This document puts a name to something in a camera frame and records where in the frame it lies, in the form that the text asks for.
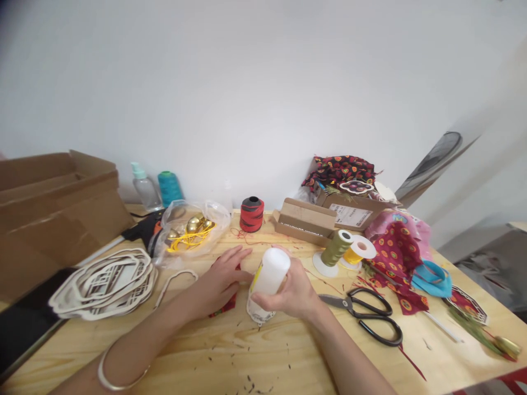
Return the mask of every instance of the hand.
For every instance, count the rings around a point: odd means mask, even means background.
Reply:
[[[242,245],[225,251],[198,281],[175,297],[174,302],[183,307],[187,321],[217,312],[238,291],[239,283],[253,280],[249,272],[235,270],[252,251],[242,250]]]
[[[291,258],[287,279],[282,289],[275,295],[255,292],[251,299],[266,311],[283,311],[292,317],[310,321],[324,303],[311,286],[302,262],[293,257],[286,248],[277,244],[272,246],[281,249]]]

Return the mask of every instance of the bracelet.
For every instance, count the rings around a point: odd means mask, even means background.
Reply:
[[[104,352],[103,356],[101,357],[100,359],[100,362],[99,362],[99,369],[97,370],[97,376],[99,378],[99,382],[100,384],[106,388],[107,390],[110,390],[110,391],[124,391],[124,390],[127,390],[129,388],[132,388],[135,384],[139,383],[140,380],[145,376],[145,374],[147,373],[148,369],[150,369],[150,365],[148,365],[147,369],[144,371],[144,373],[141,375],[141,377],[139,377],[136,381],[134,381],[133,383],[131,383],[130,385],[127,385],[127,386],[122,386],[122,387],[117,387],[117,386],[114,386],[112,383],[110,383],[108,381],[108,379],[104,376],[104,368],[103,368],[103,365],[104,365],[104,360],[106,359],[106,356],[108,355],[108,352],[110,351],[110,349],[113,347],[113,345],[115,343],[117,343],[117,340],[114,341],[112,344],[110,344],[110,347],[108,347],[106,349],[106,351]]]

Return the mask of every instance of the spray bottle cap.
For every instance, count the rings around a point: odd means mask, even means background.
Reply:
[[[133,176],[137,179],[142,179],[142,178],[147,177],[146,172],[141,168],[141,166],[137,162],[132,162],[132,172],[133,172]]]

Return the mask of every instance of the red thread spool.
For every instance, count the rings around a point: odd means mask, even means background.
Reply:
[[[255,196],[248,197],[242,202],[240,228],[247,233],[260,230],[264,220],[264,202]]]

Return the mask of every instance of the cardboard box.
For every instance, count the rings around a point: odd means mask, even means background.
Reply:
[[[353,196],[352,201],[340,194],[326,195],[320,187],[315,188],[317,206],[325,207],[337,213],[337,228],[364,231],[385,208],[398,204],[382,202],[368,197]]]
[[[288,197],[282,210],[275,210],[273,217],[276,232],[327,247],[333,237],[337,213]]]
[[[0,161],[0,299],[12,302],[134,224],[115,164],[76,151]]]

